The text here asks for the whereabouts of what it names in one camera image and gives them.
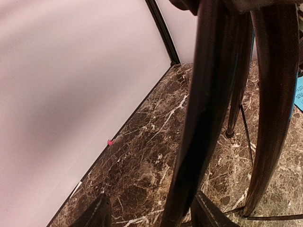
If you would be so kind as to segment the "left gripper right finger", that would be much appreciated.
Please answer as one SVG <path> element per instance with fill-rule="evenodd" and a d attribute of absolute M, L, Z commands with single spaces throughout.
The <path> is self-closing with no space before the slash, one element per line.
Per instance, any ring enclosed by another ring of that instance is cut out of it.
<path fill-rule="evenodd" d="M 201 191 L 198 191 L 190 207 L 193 227 L 238 227 L 226 217 Z"/>

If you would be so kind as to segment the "black music stand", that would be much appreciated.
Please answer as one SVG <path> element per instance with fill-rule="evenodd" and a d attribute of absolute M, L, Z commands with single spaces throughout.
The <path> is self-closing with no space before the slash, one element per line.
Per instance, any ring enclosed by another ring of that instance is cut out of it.
<path fill-rule="evenodd" d="M 178 227 L 199 190 L 226 113 L 233 130 L 258 54 L 259 120 L 255 161 L 243 209 L 248 216 L 272 177 L 289 128 L 298 78 L 297 0 L 174 0 L 197 16 L 193 75 L 181 146 L 161 226 Z"/>

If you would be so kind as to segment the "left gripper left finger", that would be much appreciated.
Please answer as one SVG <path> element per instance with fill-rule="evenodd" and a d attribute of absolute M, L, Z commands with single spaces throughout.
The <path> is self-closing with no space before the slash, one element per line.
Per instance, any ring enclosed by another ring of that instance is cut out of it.
<path fill-rule="evenodd" d="M 100 194 L 73 223 L 74 227 L 110 227 L 111 203 L 105 193 Z"/>

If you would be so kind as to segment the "blue sheet music page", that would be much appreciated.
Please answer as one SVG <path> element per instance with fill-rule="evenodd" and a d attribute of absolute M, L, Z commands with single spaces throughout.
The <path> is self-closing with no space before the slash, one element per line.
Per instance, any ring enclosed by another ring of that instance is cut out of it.
<path fill-rule="evenodd" d="M 294 96 L 294 104 L 303 111 L 303 78 L 298 77 Z"/>

